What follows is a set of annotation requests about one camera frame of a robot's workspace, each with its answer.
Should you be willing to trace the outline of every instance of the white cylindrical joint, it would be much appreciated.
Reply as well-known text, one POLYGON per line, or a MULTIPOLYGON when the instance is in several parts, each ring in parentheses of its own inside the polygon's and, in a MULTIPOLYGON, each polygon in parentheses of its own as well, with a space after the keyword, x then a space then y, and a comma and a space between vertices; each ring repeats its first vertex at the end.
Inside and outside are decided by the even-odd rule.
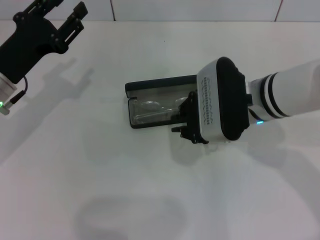
POLYGON ((276 105, 286 115, 320 110, 320 60, 279 72, 271 91, 276 105))
POLYGON ((248 84, 249 93, 252 96, 252 106, 248 107, 249 115, 255 122, 267 122, 273 119, 283 118, 271 104, 268 94, 268 84, 273 75, 254 80, 248 84))
POLYGON ((259 93, 261 104, 266 113, 272 119, 282 119, 285 117, 289 117, 289 115, 285 114, 279 109, 273 95, 273 82, 276 75, 277 73, 274 73, 261 80, 259 93))

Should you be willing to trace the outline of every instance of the cable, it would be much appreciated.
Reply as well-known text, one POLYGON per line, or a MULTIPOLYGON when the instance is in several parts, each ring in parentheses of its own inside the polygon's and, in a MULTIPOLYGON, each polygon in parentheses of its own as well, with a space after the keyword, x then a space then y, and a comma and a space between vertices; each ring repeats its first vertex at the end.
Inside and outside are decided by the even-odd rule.
POLYGON ((24 76, 23 79, 24 79, 24 82, 25 82, 24 92, 26 93, 27 90, 28 90, 28 80, 27 80, 26 76, 24 76))
POLYGON ((15 95, 13 98, 9 100, 12 104, 16 104, 26 94, 28 90, 28 80, 26 76, 24 76, 23 79, 25 82, 25 88, 24 90, 20 91, 17 95, 15 95))

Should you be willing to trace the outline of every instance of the white table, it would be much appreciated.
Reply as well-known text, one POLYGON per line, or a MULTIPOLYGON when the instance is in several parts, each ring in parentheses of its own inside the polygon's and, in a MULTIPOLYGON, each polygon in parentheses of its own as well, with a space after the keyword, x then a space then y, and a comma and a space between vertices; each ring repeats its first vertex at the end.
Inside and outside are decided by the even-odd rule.
MULTIPOLYGON (((125 83, 196 74, 222 56, 247 80, 320 58, 319 23, 84 26, 0 116, 0 239, 320 238, 319 112, 203 146, 171 126, 131 129, 125 97, 125 83)), ((0 21, 1 44, 14 29, 0 21)))

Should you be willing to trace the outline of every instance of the black stripe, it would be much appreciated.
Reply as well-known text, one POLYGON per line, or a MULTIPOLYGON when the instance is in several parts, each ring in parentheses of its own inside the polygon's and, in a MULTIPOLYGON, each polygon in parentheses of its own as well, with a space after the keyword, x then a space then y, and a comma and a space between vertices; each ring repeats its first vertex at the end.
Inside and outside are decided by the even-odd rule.
POLYGON ((266 120, 261 119, 253 110, 249 109, 249 113, 252 115, 252 117, 255 118, 255 120, 259 121, 259 122, 267 122, 266 120))
POLYGON ((269 94, 270 102, 278 114, 280 114, 281 116, 284 116, 284 117, 290 117, 289 115, 284 114, 284 112, 281 111, 280 108, 278 107, 278 105, 276 104, 276 100, 275 100, 274 93, 272 90, 272 84, 274 82, 274 78, 276 75, 277 75, 277 73, 273 74, 269 80, 269 83, 268 83, 268 94, 269 94))
POLYGON ((269 108, 267 101, 266 101, 266 96, 265 96, 265 85, 266 85, 266 81, 268 79, 270 75, 266 76, 264 79, 262 79, 261 81, 261 85, 260 85, 260 98, 261 98, 261 102, 262 105, 265 109, 265 111, 274 119, 280 119, 281 117, 278 117, 277 115, 275 115, 271 109, 269 108))

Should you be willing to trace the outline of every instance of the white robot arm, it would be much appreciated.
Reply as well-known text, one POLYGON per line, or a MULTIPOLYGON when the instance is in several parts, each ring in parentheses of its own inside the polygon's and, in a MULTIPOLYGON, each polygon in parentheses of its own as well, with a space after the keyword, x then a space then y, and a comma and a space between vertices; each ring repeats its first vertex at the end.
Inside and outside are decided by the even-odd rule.
POLYGON ((250 124, 320 110, 320 60, 245 82, 226 57, 197 74, 197 91, 180 106, 186 126, 174 127, 194 144, 238 140, 250 124))
POLYGON ((254 80, 247 86, 253 101, 248 109, 257 121, 320 110, 320 60, 254 80))

